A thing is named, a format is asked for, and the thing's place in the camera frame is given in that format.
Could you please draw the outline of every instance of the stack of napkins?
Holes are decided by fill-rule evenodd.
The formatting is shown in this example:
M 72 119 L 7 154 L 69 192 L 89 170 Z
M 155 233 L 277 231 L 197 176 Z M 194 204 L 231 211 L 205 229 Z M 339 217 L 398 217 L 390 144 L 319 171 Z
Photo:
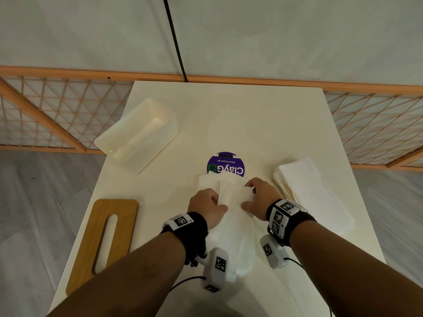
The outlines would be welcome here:
M 212 188 L 219 194 L 218 205 L 227 205 L 228 211 L 221 222 L 210 230 L 206 238 L 207 250 L 214 247 L 229 255 L 226 280 L 235 282 L 246 275 L 254 261 L 253 216 L 241 209 L 241 202 L 253 201 L 252 189 L 244 187 L 246 179 L 232 172 L 216 174 L 210 171 L 198 179 L 198 190 Z
M 310 158 L 278 166 L 273 178 L 287 199 L 305 207 L 318 223 L 335 234 L 354 227 L 354 218 L 322 181 Z

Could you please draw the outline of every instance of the plastic container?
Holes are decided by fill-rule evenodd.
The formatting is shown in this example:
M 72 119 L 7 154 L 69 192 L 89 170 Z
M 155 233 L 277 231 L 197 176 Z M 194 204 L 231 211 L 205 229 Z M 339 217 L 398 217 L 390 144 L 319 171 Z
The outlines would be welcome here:
M 107 129 L 94 144 L 123 170 L 136 176 L 178 133 L 175 112 L 148 98 Z

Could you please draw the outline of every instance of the white tabletop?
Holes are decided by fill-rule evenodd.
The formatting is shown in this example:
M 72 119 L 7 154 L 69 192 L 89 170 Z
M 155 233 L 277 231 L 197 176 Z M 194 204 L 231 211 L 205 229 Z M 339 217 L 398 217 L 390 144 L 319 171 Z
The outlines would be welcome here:
M 106 158 L 50 310 L 66 298 L 65 288 L 97 199 L 139 201 L 134 250 L 156 236 L 166 219 L 187 210 L 198 176 L 206 173 L 209 158 L 221 151 L 243 160 L 246 179 L 260 177 L 269 182 L 276 165 L 309 156 L 355 219 L 354 229 L 343 237 L 384 262 L 320 88 L 137 81 L 124 114 L 146 98 L 171 107 L 180 132 L 136 177 Z M 185 266 L 179 279 L 199 275 L 201 269 Z M 274 271 L 257 252 L 251 272 L 236 285 L 210 294 L 197 281 L 184 283 L 168 296 L 158 316 L 169 312 L 191 316 L 199 311 L 208 316 L 220 309 L 243 316 L 329 315 L 300 267 L 288 265 Z

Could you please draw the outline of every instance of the person's right hand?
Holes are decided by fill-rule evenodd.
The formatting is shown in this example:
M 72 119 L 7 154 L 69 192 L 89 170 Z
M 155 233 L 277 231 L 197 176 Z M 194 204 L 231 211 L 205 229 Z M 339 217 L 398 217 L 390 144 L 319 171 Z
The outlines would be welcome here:
M 276 188 L 260 178 L 253 178 L 245 184 L 246 187 L 254 187 L 256 194 L 254 201 L 245 201 L 241 203 L 241 208 L 252 213 L 258 219 L 267 221 L 267 208 L 275 201 L 282 199 Z

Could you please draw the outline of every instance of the wristband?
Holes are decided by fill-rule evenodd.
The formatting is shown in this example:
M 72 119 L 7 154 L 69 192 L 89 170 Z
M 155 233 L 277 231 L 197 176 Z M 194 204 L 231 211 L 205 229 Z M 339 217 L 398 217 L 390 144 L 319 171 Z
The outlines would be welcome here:
M 185 264 L 189 264 L 196 256 L 205 257 L 207 222 L 202 215 L 195 212 L 180 213 L 165 221 L 161 234 L 172 231 L 185 248 Z
M 279 199 L 267 208 L 266 219 L 269 222 L 267 232 L 276 239 L 278 244 L 290 247 L 289 238 L 295 227 L 303 221 L 313 220 L 304 207 L 296 202 Z

